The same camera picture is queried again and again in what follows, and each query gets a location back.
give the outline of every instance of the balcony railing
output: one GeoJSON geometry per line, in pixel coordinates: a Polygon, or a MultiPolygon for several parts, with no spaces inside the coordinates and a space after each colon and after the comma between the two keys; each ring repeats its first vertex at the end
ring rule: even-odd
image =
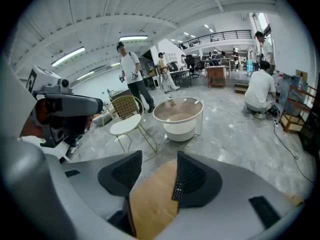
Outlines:
{"type": "Polygon", "coordinates": [[[229,39],[252,39],[251,30],[233,30],[207,34],[200,37],[196,37],[186,42],[182,42],[180,44],[177,44],[177,46],[185,50],[194,46],[229,39]]]}

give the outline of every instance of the gray surface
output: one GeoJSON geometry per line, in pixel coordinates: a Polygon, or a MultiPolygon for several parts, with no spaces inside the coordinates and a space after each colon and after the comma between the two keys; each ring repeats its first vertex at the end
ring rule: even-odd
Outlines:
{"type": "Polygon", "coordinates": [[[88,207],[70,184],[55,156],[47,155],[46,159],[56,194],[74,226],[77,239],[134,239],[103,220],[88,207]]]}
{"type": "MultiPolygon", "coordinates": [[[[143,162],[144,175],[148,177],[162,164],[177,159],[177,151],[182,150],[244,167],[264,178],[279,191],[306,198],[313,185],[303,178],[291,154],[274,135],[273,122],[263,120],[263,123],[267,124],[264,125],[259,121],[246,119],[244,125],[241,122],[237,123],[237,119],[226,112],[207,107],[206,105],[209,105],[229,111],[239,119],[252,117],[251,114],[245,113],[243,94],[234,93],[234,87],[208,88],[205,85],[206,81],[206,78],[192,79],[192,87],[171,92],[173,97],[194,97],[203,101],[202,134],[180,143],[173,141],[166,143],[167,139],[164,136],[156,157],[143,162]]],[[[151,90],[150,94],[155,105],[165,101],[169,96],[159,89],[151,90]]],[[[92,129],[80,139],[78,149],[70,157],[70,162],[78,162],[80,157],[85,161],[123,153],[116,137],[107,133],[107,128],[112,124],[113,122],[110,122],[104,127],[96,127],[92,124],[92,129]]],[[[145,111],[141,124],[157,142],[160,141],[164,132],[161,122],[145,111]]],[[[313,156],[303,152],[298,135],[285,133],[280,124],[276,132],[293,154],[299,157],[297,163],[303,173],[310,179],[314,179],[316,161],[313,156]]],[[[142,150],[144,160],[154,155],[138,130],[132,131],[129,136],[132,138],[131,151],[142,150]]],[[[127,149],[129,138],[121,136],[119,139],[127,149]]],[[[143,179],[144,177],[140,175],[136,184],[141,183],[143,179]]]]}
{"type": "Polygon", "coordinates": [[[125,198],[110,194],[98,181],[100,170],[112,163],[127,157],[130,153],[95,159],[86,162],[66,163],[62,169],[67,172],[78,170],[80,173],[68,178],[81,199],[101,218],[108,220],[117,211],[121,211],[125,198]]]}
{"type": "Polygon", "coordinates": [[[180,209],[156,239],[246,240],[265,230],[248,199],[264,196],[280,217],[294,208],[281,192],[250,170],[201,155],[188,155],[219,172],[222,189],[204,207],[180,209]]]}

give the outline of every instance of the ceiling light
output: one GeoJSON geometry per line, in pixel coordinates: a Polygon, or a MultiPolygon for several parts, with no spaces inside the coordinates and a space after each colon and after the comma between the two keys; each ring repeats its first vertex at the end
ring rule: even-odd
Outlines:
{"type": "Polygon", "coordinates": [[[91,71],[91,72],[89,72],[89,73],[87,73],[87,74],[84,74],[83,76],[78,77],[77,80],[80,80],[80,79],[82,79],[82,78],[85,78],[86,76],[89,76],[89,75],[91,75],[91,74],[93,74],[93,73],[94,73],[94,71],[91,71]]]}
{"type": "Polygon", "coordinates": [[[148,38],[147,35],[128,35],[128,36],[121,36],[119,41],[145,40],[147,38],[148,38]]]}
{"type": "Polygon", "coordinates": [[[64,62],[65,60],[69,59],[69,58],[72,57],[72,56],[75,56],[75,55],[78,54],[78,53],[83,52],[84,50],[85,50],[84,47],[81,47],[81,48],[79,48],[79,49],[76,49],[76,50],[74,50],[74,51],[72,51],[72,52],[64,55],[63,57],[59,58],[59,59],[56,60],[55,62],[53,62],[53,63],[51,64],[51,66],[52,66],[52,67],[55,67],[55,66],[57,66],[58,64],[60,64],[61,62],[64,62]]]}

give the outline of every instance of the tiled floor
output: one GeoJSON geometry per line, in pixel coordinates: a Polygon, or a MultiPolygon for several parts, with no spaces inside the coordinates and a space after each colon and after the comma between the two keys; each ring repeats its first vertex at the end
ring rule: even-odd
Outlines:
{"type": "MultiPolygon", "coordinates": [[[[177,151],[182,150],[247,168],[286,194],[308,197],[313,185],[301,175],[292,155],[274,135],[273,121],[246,119],[243,124],[227,112],[220,111],[228,111],[241,120],[252,117],[244,110],[242,94],[234,93],[232,87],[208,88],[205,81],[206,79],[195,79],[194,86],[171,92],[173,97],[194,97],[203,101],[202,134],[185,142],[168,143],[164,136],[158,154],[143,162],[143,174],[148,177],[163,163],[176,159],[177,151]]],[[[156,105],[169,96],[159,89],[150,91],[150,94],[156,105]]],[[[79,159],[87,161],[123,153],[116,137],[108,133],[112,123],[111,121],[104,127],[93,125],[79,141],[78,149],[70,157],[70,163],[78,162],[79,159]]],[[[158,143],[164,132],[162,124],[148,113],[143,115],[141,123],[158,143]]],[[[313,180],[316,177],[316,162],[313,156],[303,151],[298,135],[285,133],[281,125],[276,128],[276,133],[292,153],[299,157],[296,162],[305,176],[313,180]]],[[[129,135],[133,140],[131,151],[142,150],[144,160],[154,155],[138,130],[129,135]]],[[[120,141],[127,149],[130,140],[122,136],[120,141]]],[[[142,181],[141,175],[136,184],[142,181]]]]}

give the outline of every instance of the wooden cabinet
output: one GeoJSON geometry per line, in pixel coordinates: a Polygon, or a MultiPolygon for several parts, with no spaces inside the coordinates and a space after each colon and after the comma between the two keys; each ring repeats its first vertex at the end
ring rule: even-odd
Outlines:
{"type": "Polygon", "coordinates": [[[208,87],[217,86],[224,87],[225,86],[225,78],[226,78],[226,68],[225,66],[208,66],[206,67],[207,76],[208,76],[208,87]]]}

